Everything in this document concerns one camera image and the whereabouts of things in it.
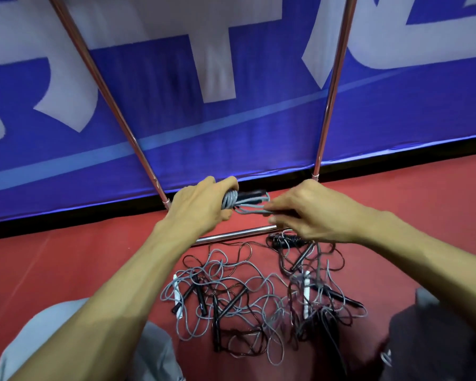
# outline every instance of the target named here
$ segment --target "red rubber floor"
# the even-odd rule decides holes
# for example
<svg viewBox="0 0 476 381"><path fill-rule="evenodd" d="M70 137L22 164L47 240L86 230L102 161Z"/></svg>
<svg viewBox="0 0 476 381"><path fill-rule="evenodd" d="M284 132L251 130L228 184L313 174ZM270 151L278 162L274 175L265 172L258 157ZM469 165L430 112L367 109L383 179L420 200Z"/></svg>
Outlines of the red rubber floor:
<svg viewBox="0 0 476 381"><path fill-rule="evenodd" d="M393 211L420 230L476 254L476 155L327 186L368 206ZM34 314L55 303L92 295L140 247L163 216L164 212L156 212L0 240L0 354ZM264 224L261 216L234 214L214 233ZM351 367L357 368L372 358L385 339L391 316L412 304L417 284L366 248L340 245L340 249L346 266L334 279L346 295L364 303L369 312L368 318L342 329L344 355ZM236 258L235 248L223 250ZM207 248L191 249L191 253L203 260ZM254 248L251 261L263 274L278 272L278 260L271 251ZM236 360L225 353L213 353L209 334L180 342L171 307L171 303L157 301L150 320L173 337L188 379L310 378L314 355L309 345L302 345L297 352L287 349L278 367L270 365L265 356Z"/></svg>

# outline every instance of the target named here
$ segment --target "metal rod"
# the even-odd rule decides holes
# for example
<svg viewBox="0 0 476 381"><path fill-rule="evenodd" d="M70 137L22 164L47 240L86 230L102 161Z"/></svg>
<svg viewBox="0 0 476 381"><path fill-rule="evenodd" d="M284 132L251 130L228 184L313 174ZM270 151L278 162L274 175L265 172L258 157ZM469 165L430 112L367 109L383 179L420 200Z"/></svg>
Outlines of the metal rod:
<svg viewBox="0 0 476 381"><path fill-rule="evenodd" d="M211 243L217 243L217 242L226 242L226 241L231 241L233 239L239 239L239 238L245 238L245 237L256 237L258 235L276 233L282 230L284 229L279 228L275 226L274 224L271 224L269 226L257 227L255 229L233 231L232 233L218 234L218 235L212 235L209 237L199 238L196 241L196 243L192 245L192 247L209 245Z"/></svg>
<svg viewBox="0 0 476 381"><path fill-rule="evenodd" d="M97 84L102 96L104 97L104 100L106 100L106 103L108 103L109 108L113 112L116 120L118 121L118 124L120 124L120 127L125 136L127 137L128 142L132 146L134 152L136 153L136 156L139 158L141 164L143 165L143 168L148 174L148 177L152 181L153 186L157 190L160 198L162 199L165 208L169 210L171 205L170 200L166 196L162 187L160 186L159 180L153 172L152 166L150 166L150 163L148 163L148 160L146 159L145 154L141 150L138 141L130 130L129 125L125 121L125 118L123 117L120 108L118 108L118 105L116 104L113 95L111 95L111 92L109 91L108 85L106 84L106 82L104 82L104 78L100 74L97 65L93 61L92 56L90 55L90 52L86 46L86 43L83 40L83 37L81 36L81 33L79 32L74 20L72 19L72 16L68 11L67 6L62 0L50 0L50 2L56 14L58 15L60 22L62 23L63 27L67 31L67 34L72 40L72 43L79 52L81 59L85 63L90 74L93 76L95 83Z"/></svg>
<svg viewBox="0 0 476 381"><path fill-rule="evenodd" d="M340 25L340 34L338 35L335 60L333 62L333 72L331 73L330 87L328 89L328 99L326 100L326 109L324 111L323 128L321 129L321 138L319 139L316 163L314 166L314 173L312 174L312 179L314 180L319 179L319 169L321 168L321 163L323 161L324 146L328 136L333 105L335 104L338 81L342 72L344 57L346 56L347 42L349 40L349 32L351 31L351 24L353 22L354 10L356 9L356 1L357 0L346 0L346 6L344 7L344 15L342 17L342 24Z"/></svg>

